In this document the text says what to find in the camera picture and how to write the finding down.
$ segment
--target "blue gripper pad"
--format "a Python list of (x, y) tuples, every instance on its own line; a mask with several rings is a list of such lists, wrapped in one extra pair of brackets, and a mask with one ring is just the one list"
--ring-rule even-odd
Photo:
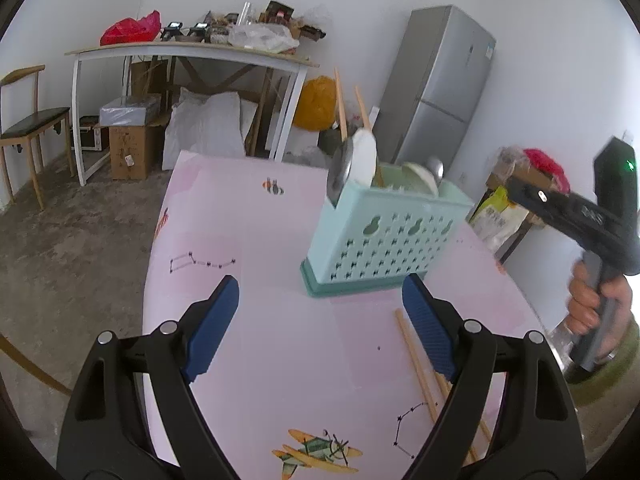
[(402, 303), (434, 370), (452, 380), (456, 373), (453, 343), (411, 276), (402, 284)]
[(209, 369), (226, 329), (236, 313), (239, 299), (240, 287), (238, 282), (231, 278), (193, 333), (187, 344), (187, 364), (182, 369), (190, 383)]

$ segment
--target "chair seat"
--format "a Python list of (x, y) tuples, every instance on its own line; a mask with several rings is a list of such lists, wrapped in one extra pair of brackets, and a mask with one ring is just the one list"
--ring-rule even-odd
[(69, 108), (50, 108), (49, 110), (40, 110), (35, 114), (25, 117), (19, 123), (15, 123), (11, 128), (0, 134), (0, 139), (15, 139), (16, 137), (24, 137), (51, 121), (62, 118), (69, 111)]

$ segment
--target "finger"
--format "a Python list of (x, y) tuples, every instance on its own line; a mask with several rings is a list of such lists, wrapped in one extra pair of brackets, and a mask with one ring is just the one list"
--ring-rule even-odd
[(588, 329), (596, 328), (600, 324), (600, 317), (595, 310), (587, 308), (575, 300), (570, 300), (567, 304), (569, 314), (576, 321), (579, 321)]
[(578, 279), (571, 280), (569, 292), (574, 300), (588, 308), (596, 308), (600, 304), (600, 297), (595, 290), (589, 288), (584, 282)]
[(574, 274), (574, 278), (576, 280), (580, 280), (581, 282), (589, 281), (589, 273), (587, 272), (587, 266), (584, 264), (582, 260), (578, 260), (574, 263), (574, 269), (572, 270)]
[(615, 298), (625, 308), (631, 308), (633, 291), (624, 276), (618, 276), (610, 282), (604, 283), (600, 290), (607, 298)]
[(584, 335), (589, 331), (587, 326), (571, 316), (564, 318), (564, 325), (576, 335)]

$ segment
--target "metal spoon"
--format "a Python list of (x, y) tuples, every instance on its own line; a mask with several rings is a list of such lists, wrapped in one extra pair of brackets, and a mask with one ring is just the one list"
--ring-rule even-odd
[(442, 177), (444, 176), (444, 164), (437, 156), (430, 156), (427, 159), (427, 163), (424, 165), (427, 170), (431, 171), (434, 179), (436, 180), (436, 184), (440, 187), (440, 183), (442, 182)]
[(326, 195), (329, 201), (336, 207), (344, 185), (347, 183), (353, 161), (353, 139), (348, 137), (335, 150), (329, 166), (329, 174), (326, 178)]

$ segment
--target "metal screw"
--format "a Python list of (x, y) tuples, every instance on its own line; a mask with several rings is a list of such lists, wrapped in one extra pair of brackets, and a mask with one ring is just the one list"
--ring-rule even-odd
[(529, 332), (529, 339), (532, 343), (539, 345), (543, 343), (545, 337), (537, 330), (532, 330), (531, 332)]
[(112, 339), (113, 339), (113, 334), (107, 330), (106, 332), (102, 332), (98, 336), (98, 343), (100, 343), (101, 345), (106, 345)]
[(175, 321), (165, 321), (160, 325), (160, 332), (169, 335), (178, 330), (178, 324)]
[(482, 330), (482, 325), (475, 319), (467, 319), (465, 321), (465, 330), (467, 332), (471, 332), (472, 334), (477, 334)]

